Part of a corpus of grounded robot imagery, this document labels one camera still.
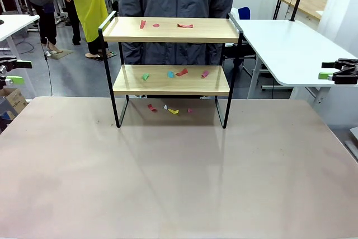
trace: red paper scrap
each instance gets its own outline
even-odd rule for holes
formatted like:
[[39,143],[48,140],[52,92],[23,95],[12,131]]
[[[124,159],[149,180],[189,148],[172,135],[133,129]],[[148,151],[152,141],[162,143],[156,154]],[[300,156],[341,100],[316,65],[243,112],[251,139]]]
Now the red paper scrap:
[[142,20],[141,22],[140,22],[140,29],[143,29],[144,27],[145,27],[145,24],[147,23],[147,21],[146,20]]
[[181,24],[178,24],[178,27],[181,27],[181,28],[194,28],[194,25],[181,25]]
[[157,110],[152,106],[152,104],[149,104],[148,108],[151,110],[151,112],[157,112]]
[[176,73],[176,75],[179,76],[179,77],[180,77],[180,76],[183,76],[183,75],[185,75],[185,74],[188,74],[188,69],[186,69],[186,68],[184,68],[182,72]]
[[209,75],[209,71],[204,71],[201,77],[206,78],[208,75]]

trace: yellow apron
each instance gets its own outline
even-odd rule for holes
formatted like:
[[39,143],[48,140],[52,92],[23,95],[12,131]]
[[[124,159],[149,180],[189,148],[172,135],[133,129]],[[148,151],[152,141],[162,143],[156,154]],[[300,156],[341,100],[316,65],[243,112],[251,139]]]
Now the yellow apron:
[[98,28],[107,18],[105,0],[73,0],[87,42],[98,38]]

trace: yellow paper scrap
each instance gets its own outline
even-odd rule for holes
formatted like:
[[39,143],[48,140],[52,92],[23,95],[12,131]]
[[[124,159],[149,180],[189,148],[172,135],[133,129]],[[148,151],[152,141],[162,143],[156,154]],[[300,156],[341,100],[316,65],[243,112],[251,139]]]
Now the yellow paper scrap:
[[170,113],[173,113],[173,114],[178,114],[179,113],[179,110],[172,110],[172,109],[168,109]]

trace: gray jacket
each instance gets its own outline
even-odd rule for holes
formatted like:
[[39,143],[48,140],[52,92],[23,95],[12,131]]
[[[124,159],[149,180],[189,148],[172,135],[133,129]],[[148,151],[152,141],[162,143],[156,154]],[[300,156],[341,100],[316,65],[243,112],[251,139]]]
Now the gray jacket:
[[[233,0],[119,0],[119,15],[226,18]],[[126,64],[218,65],[222,44],[123,43]]]

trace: green paper scrap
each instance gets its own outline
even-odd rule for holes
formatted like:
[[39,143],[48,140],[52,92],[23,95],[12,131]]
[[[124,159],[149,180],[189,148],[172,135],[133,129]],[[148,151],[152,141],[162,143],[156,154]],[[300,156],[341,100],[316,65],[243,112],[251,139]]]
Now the green paper scrap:
[[333,73],[324,73],[321,72],[320,74],[318,74],[318,79],[328,79],[328,76],[333,75]]
[[142,79],[144,80],[144,81],[146,81],[147,79],[149,78],[149,74],[143,74],[143,76],[142,76]]
[[25,84],[23,77],[19,76],[7,76],[6,78],[11,79],[13,84]]

